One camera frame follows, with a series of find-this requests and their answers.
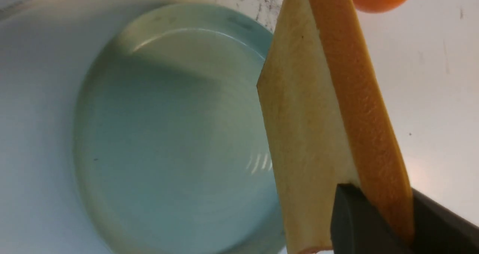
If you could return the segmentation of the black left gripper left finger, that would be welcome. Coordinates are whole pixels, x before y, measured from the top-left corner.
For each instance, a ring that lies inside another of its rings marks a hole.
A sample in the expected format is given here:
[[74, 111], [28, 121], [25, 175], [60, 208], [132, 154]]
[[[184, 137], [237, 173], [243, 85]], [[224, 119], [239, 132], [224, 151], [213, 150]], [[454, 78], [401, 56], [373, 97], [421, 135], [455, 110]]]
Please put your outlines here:
[[330, 225], [335, 254], [411, 254], [361, 190], [338, 184]]

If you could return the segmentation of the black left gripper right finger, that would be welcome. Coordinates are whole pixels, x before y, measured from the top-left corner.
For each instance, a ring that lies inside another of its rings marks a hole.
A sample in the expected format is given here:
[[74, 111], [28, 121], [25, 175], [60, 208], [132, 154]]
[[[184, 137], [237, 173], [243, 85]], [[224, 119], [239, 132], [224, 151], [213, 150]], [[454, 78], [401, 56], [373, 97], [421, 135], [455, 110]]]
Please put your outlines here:
[[477, 254], [479, 229], [423, 193], [413, 189], [415, 254]]

